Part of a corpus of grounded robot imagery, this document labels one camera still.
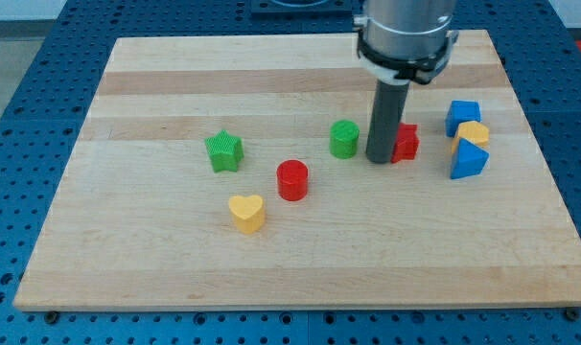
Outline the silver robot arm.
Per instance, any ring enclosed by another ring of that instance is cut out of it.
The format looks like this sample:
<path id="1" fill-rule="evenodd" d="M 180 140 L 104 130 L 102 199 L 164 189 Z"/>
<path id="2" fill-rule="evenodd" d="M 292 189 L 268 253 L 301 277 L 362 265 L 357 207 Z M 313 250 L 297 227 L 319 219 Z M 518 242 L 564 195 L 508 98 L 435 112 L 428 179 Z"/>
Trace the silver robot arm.
<path id="1" fill-rule="evenodd" d="M 455 0 L 365 0 L 354 18 L 360 64 L 379 81 L 428 84 L 447 66 L 458 32 Z"/>

